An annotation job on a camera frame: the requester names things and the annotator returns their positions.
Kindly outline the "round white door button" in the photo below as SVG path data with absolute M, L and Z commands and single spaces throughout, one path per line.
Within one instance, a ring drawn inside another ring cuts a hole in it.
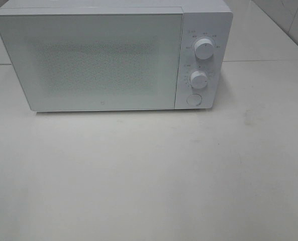
M 202 96 L 199 94 L 191 94 L 187 99 L 186 102 L 190 106 L 199 106 L 202 103 Z

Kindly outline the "white microwave oven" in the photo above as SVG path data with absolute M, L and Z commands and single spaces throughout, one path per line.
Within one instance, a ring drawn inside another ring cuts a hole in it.
M 176 94 L 172 109 L 211 108 L 233 19 L 233 13 L 224 1 L 8 1 L 0 7 L 0 16 L 170 14 L 182 15 Z M 215 44 L 213 56 L 206 60 L 198 59 L 194 53 L 195 42 L 203 37 L 211 38 Z M 209 80 L 205 88 L 191 87 L 190 76 L 195 71 L 206 73 Z M 187 104 L 186 99 L 191 94 L 202 96 L 201 105 Z

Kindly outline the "white microwave knob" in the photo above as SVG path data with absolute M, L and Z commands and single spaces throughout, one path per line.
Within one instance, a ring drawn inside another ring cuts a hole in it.
M 204 71 L 195 71 L 190 76 L 190 85 L 193 89 L 203 89 L 207 86 L 208 80 Z
M 213 56 L 215 49 L 214 41 L 211 38 L 203 37 L 194 44 L 195 56 L 200 60 L 206 60 Z

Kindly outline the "white microwave door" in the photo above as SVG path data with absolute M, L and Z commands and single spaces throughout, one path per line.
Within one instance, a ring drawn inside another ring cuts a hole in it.
M 172 109 L 182 15 L 0 16 L 33 111 Z

